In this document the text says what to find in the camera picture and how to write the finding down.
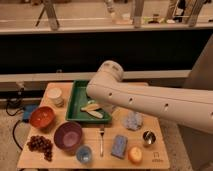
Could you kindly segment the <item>gray robot base column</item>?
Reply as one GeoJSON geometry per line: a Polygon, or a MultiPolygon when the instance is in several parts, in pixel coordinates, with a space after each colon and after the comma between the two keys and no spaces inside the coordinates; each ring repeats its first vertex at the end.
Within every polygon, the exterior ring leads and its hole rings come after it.
{"type": "MultiPolygon", "coordinates": [[[[206,45],[184,88],[213,90],[213,43],[206,45]]],[[[213,135],[179,127],[193,171],[213,171],[213,135]]]]}

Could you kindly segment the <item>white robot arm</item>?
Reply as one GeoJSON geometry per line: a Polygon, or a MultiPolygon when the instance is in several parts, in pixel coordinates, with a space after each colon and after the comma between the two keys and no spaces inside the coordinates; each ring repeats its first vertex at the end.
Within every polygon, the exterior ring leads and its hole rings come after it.
{"type": "Polygon", "coordinates": [[[213,134],[213,91],[134,85],[124,83],[123,74],[117,62],[103,62],[87,85],[87,95],[213,134]]]}

